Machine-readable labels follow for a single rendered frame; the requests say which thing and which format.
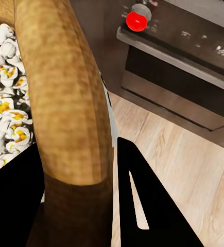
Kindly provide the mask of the popcorn bag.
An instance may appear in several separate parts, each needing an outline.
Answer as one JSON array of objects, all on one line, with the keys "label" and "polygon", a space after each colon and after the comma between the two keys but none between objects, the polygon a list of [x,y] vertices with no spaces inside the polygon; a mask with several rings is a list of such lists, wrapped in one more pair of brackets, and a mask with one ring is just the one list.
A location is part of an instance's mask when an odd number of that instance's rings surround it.
[{"label": "popcorn bag", "polygon": [[111,247],[119,132],[69,0],[0,0],[18,43],[45,184],[25,247]]}]

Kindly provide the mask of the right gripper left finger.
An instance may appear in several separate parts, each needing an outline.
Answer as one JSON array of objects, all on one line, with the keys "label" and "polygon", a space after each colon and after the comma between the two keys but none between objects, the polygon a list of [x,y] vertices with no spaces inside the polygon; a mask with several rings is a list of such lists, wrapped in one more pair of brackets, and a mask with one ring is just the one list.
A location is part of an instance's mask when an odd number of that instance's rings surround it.
[{"label": "right gripper left finger", "polygon": [[45,191],[36,142],[0,169],[0,247],[25,247]]}]

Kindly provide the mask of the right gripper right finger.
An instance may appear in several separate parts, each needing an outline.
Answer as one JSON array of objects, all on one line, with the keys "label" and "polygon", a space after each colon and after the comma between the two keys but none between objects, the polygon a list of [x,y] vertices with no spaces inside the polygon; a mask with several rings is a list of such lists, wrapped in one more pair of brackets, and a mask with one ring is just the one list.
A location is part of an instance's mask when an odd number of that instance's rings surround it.
[{"label": "right gripper right finger", "polygon": [[[117,144],[121,247],[204,247],[137,146],[122,137]],[[149,226],[137,226],[131,172]]]}]

